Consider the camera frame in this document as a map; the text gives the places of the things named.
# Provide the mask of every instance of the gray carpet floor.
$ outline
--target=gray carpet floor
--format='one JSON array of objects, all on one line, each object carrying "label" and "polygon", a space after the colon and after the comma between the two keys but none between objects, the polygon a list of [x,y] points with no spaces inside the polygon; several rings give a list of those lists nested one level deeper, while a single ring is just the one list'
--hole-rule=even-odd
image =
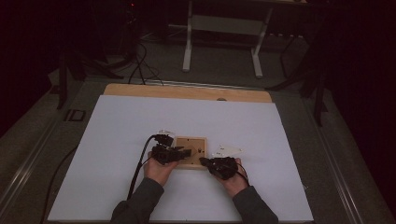
[{"label": "gray carpet floor", "polygon": [[[142,72],[150,85],[163,83],[263,90],[285,80],[278,57],[287,40],[281,37],[269,36],[264,40],[260,53],[264,72],[262,79],[254,77],[249,48],[210,48],[205,45],[205,41],[196,39],[197,44],[192,48],[191,70],[184,73],[181,67],[185,47],[177,39],[183,36],[174,36],[174,41],[167,43],[149,37],[142,40],[147,49]],[[303,40],[292,45],[285,56],[289,72],[301,60],[305,50]],[[140,47],[140,58],[144,52],[144,48]],[[21,171],[20,167],[32,156],[30,153],[38,147],[40,149],[36,162],[31,166],[32,172],[21,181],[24,187],[15,190],[14,197],[7,203],[7,209],[2,208],[0,223],[40,222],[51,176],[64,156],[78,144],[98,97],[108,83],[128,82],[134,68],[135,64],[131,64],[115,70],[115,73],[125,77],[122,80],[103,77],[89,68],[89,76],[84,82],[70,77],[69,98],[64,109],[57,110],[57,95],[48,93],[0,139],[1,205],[5,204],[4,193],[9,191],[13,176]],[[54,71],[49,74],[54,84],[57,83],[57,73]],[[141,82],[136,73],[132,83]],[[315,222],[395,223],[332,101],[331,92],[325,92],[327,111],[322,113],[323,127],[319,127],[312,117],[313,99],[301,98],[297,92],[299,86],[297,83],[270,94],[278,108],[302,182],[306,186],[305,193]],[[87,117],[82,122],[64,121],[67,109],[85,110]],[[68,158],[56,175],[47,213],[71,160],[72,157]]]}]

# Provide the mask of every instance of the hand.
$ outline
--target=hand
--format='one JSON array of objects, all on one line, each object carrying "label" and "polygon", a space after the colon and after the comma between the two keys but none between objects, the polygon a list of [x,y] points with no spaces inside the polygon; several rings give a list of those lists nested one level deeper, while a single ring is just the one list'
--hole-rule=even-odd
[{"label": "hand", "polygon": [[[241,175],[243,175],[244,177],[247,177],[246,172],[241,167],[241,165],[242,165],[241,159],[236,158],[235,161],[236,161],[236,163],[240,164],[240,165],[238,165],[238,172]],[[230,195],[231,198],[233,198],[233,196],[235,196],[237,193],[239,193],[239,191],[241,191],[242,189],[245,189],[248,187],[248,183],[246,182],[246,180],[239,174],[235,174],[233,177],[231,177],[227,180],[223,180],[216,176],[215,176],[215,178],[227,190],[227,193],[228,193],[228,195]]]},{"label": "hand", "polygon": [[144,165],[143,169],[145,171],[145,177],[157,181],[161,186],[165,186],[169,175],[177,165],[178,161],[172,161],[162,165],[154,158],[150,158]]}]

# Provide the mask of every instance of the dark sleeve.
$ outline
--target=dark sleeve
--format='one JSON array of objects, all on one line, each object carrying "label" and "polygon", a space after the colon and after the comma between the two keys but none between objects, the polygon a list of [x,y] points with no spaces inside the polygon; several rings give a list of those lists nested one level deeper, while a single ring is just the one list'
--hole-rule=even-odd
[{"label": "dark sleeve", "polygon": [[149,223],[149,216],[163,195],[163,186],[144,178],[131,199],[120,202],[113,211],[111,223]]},{"label": "dark sleeve", "polygon": [[246,224],[278,223],[277,216],[262,200],[260,195],[250,186],[233,196],[233,203]]}]

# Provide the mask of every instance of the white paper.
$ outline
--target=white paper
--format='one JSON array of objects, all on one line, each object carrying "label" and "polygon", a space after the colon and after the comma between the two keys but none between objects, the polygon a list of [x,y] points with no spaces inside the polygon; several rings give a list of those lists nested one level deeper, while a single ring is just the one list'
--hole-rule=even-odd
[{"label": "white paper", "polygon": [[[49,220],[110,220],[127,197],[143,146],[162,129],[205,137],[208,155],[222,144],[244,149],[237,156],[249,182],[279,220],[313,220],[275,104],[107,95],[92,113]],[[175,170],[164,189],[151,220],[240,220],[208,171]]]}]

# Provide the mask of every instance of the person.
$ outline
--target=person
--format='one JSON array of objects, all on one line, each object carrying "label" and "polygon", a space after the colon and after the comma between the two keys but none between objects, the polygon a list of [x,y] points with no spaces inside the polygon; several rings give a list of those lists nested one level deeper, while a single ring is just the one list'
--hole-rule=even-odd
[{"label": "person", "polygon": [[[245,170],[242,168],[241,160],[237,158],[235,161],[240,164],[238,165],[238,172],[247,176]],[[144,178],[142,182],[137,187],[131,199],[122,201],[116,206],[111,217],[111,223],[149,223],[151,212],[163,195],[163,186],[177,165],[177,161],[162,165],[153,158],[148,159],[143,167]],[[216,179],[233,199],[233,203],[241,215],[243,223],[278,223],[277,216],[274,212],[262,200],[254,187],[249,186],[242,176],[234,175],[227,180],[222,180],[218,177]]]}]

